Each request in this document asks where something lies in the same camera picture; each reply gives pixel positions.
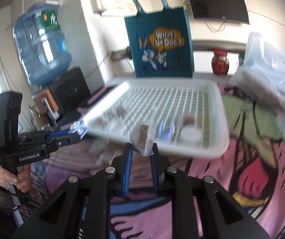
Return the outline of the person's left hand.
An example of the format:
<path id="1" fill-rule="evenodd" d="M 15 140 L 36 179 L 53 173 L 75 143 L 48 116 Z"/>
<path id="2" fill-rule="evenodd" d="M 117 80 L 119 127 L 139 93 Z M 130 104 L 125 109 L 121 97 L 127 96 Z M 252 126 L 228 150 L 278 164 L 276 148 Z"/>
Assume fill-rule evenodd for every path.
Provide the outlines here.
<path id="1" fill-rule="evenodd" d="M 16 185 L 23 193 L 27 193 L 31 187 L 31 165 L 23 166 L 23 170 L 17 175 L 0 166 L 0 187 L 9 190 L 8 183 Z"/>

